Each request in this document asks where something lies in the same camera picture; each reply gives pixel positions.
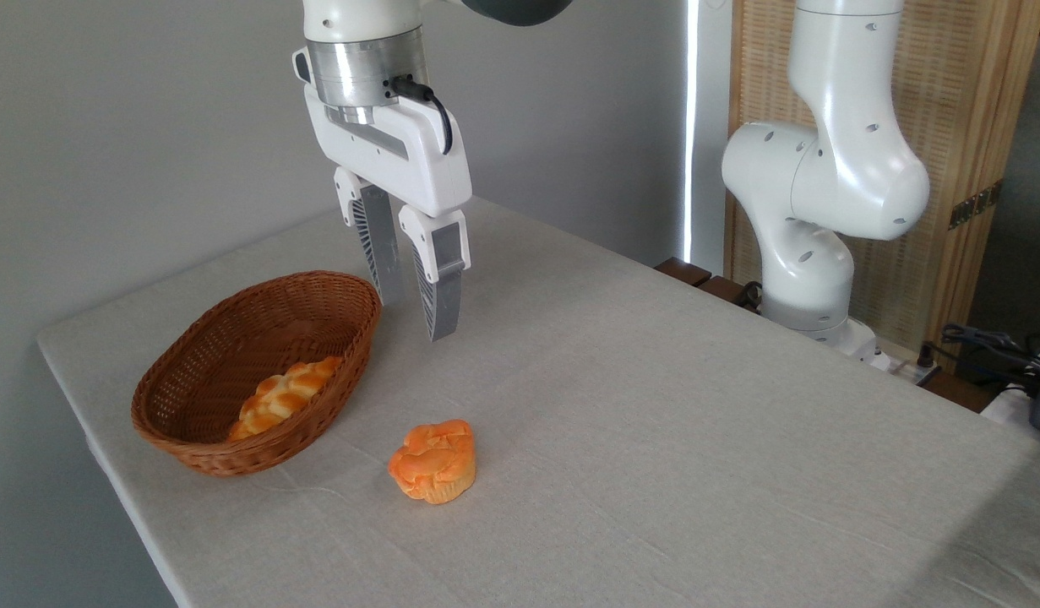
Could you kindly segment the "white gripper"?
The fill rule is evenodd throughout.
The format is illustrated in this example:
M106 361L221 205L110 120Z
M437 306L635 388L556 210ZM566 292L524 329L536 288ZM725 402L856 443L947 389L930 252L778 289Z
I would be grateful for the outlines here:
M373 123L362 126L331 120L335 109L319 100L315 86L304 86L303 94L320 149L342 166L335 169L334 184L343 223L357 231L382 305L400 303L405 295L393 195L410 204L399 221L411 240L428 339L453 334L462 273L471 266L466 217L454 210L472 197L459 128L451 128L450 151L444 153L442 120L434 106L399 99L373 108Z

